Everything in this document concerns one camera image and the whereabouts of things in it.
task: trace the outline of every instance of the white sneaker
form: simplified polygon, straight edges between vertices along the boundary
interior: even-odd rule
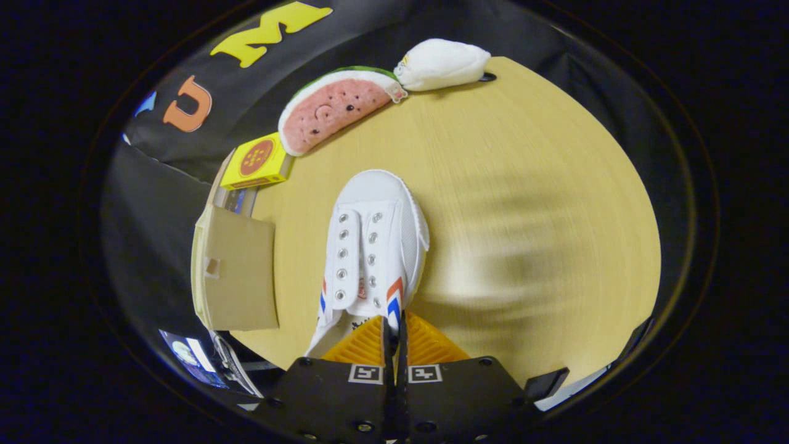
[[[369,170],[351,178],[331,214],[318,325],[305,356],[320,358],[379,315],[397,334],[429,248],[422,210],[399,177]]]

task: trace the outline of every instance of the felt letter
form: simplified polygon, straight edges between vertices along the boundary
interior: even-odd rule
[[[259,27],[237,32],[224,39],[211,50],[211,55],[224,52],[240,60],[241,68],[248,68],[267,51],[265,46],[249,45],[281,42],[280,23],[286,26],[285,32],[293,34],[326,17],[331,11],[331,8],[316,8],[301,2],[289,3],[261,15]]]
[[[167,107],[167,111],[164,113],[163,121],[165,123],[172,124],[185,133],[191,133],[200,128],[205,118],[208,117],[208,113],[211,112],[211,94],[205,88],[195,83],[194,80],[194,76],[186,79],[178,90],[178,95],[183,96],[186,94],[196,100],[197,111],[194,114],[186,114],[178,107],[178,101],[173,100],[173,103],[170,103],[170,106]]]

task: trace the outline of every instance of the red circle label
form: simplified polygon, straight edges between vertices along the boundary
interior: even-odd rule
[[[241,161],[241,175],[248,176],[260,170],[273,150],[274,142],[271,139],[260,141],[259,144],[250,148]]]

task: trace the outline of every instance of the cardboard box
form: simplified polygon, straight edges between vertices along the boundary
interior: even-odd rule
[[[237,190],[282,182],[290,174],[293,159],[282,147],[279,133],[268,134],[233,151],[220,184],[227,190]]]
[[[274,225],[249,217],[251,209],[245,214],[224,208],[230,192],[220,188],[219,181],[230,160],[228,156],[222,163],[205,210],[195,224],[195,314],[209,330],[276,329]]]

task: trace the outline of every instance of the watermelon slice plush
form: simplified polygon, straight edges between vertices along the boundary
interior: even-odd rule
[[[332,71],[299,90],[279,118],[282,147],[302,156],[342,128],[390,101],[408,96],[389,71],[350,66]]]

